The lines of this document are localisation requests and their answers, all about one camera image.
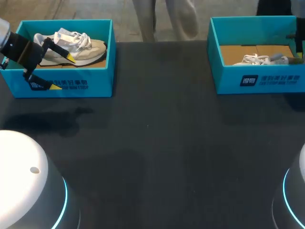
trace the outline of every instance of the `blue shoe box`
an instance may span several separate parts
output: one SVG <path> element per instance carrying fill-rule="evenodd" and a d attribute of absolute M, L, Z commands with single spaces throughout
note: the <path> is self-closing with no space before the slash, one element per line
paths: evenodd
<path fill-rule="evenodd" d="M 10 61 L 6 70 L 1 70 L 15 98 L 68 98 L 111 97 L 115 68 L 116 44 L 112 20 L 52 20 L 22 21 L 18 34 L 33 40 L 34 34 L 53 35 L 60 28 L 86 33 L 91 39 L 107 43 L 105 67 L 90 68 L 41 68 L 34 74 L 62 87 L 62 90 L 39 90 L 24 80 L 23 67 Z"/>
<path fill-rule="evenodd" d="M 305 92 L 305 64 L 225 65 L 220 48 L 221 45 L 288 45 L 293 56 L 298 57 L 290 36 L 295 32 L 294 16 L 211 18 L 207 52 L 217 93 Z"/>

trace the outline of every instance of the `white cylindrical robot base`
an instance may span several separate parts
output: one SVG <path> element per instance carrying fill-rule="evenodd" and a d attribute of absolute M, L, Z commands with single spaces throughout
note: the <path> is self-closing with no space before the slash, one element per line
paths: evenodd
<path fill-rule="evenodd" d="M 37 142 L 0 131 L 0 152 L 0 228 L 79 228 L 76 197 Z"/>
<path fill-rule="evenodd" d="M 276 229 L 305 229 L 305 147 L 277 189 L 272 202 Z"/>

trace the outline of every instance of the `shoelace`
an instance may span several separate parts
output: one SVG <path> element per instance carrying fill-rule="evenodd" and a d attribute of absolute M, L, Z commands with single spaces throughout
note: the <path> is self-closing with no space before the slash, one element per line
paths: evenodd
<path fill-rule="evenodd" d="M 256 53 L 251 55 L 245 55 L 242 62 L 236 63 L 234 65 L 270 65 L 269 56 L 258 56 Z"/>
<path fill-rule="evenodd" d="M 91 39 L 90 37 L 83 33 L 83 34 L 80 34 L 79 32 L 71 32 L 71 36 L 74 35 L 74 40 L 76 39 L 79 39 L 77 42 L 75 43 L 71 43 L 69 45 L 78 45 L 78 49 L 81 49 L 81 48 L 91 48 Z"/>

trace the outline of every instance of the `shoe sole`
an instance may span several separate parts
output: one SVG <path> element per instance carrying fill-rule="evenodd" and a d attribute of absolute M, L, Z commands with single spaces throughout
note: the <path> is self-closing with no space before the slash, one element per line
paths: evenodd
<path fill-rule="evenodd" d="M 84 60 L 84 61 L 75 61 L 75 63 L 72 63 L 71 61 L 65 59 L 65 58 L 55 58 L 55 59 L 42 59 L 41 63 L 39 64 L 41 67 L 47 67 L 47 66 L 67 66 L 67 65 L 72 65 L 75 67 L 84 67 L 84 66 L 89 66 L 91 64 L 101 62 L 104 59 L 106 59 L 107 56 L 107 51 L 105 51 L 103 54 L 91 58 L 89 60 Z"/>

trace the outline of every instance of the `shoe box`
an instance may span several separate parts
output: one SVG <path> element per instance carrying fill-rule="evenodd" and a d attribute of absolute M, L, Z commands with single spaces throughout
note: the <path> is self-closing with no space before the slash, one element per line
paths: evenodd
<path fill-rule="evenodd" d="M 217 93 L 305 92 L 305 64 L 233 66 L 254 53 L 299 57 L 295 33 L 294 16 L 211 18 L 207 53 Z"/>
<path fill-rule="evenodd" d="M 22 21 L 18 34 L 33 40 L 36 33 L 53 35 L 60 28 L 86 33 L 91 39 L 107 43 L 107 56 L 102 62 L 85 67 L 39 65 L 33 74 L 48 80 L 62 90 L 41 90 L 39 85 L 27 83 L 23 67 L 10 61 L 1 74 L 15 98 L 84 98 L 111 97 L 115 68 L 116 43 L 112 20 L 51 20 Z"/>

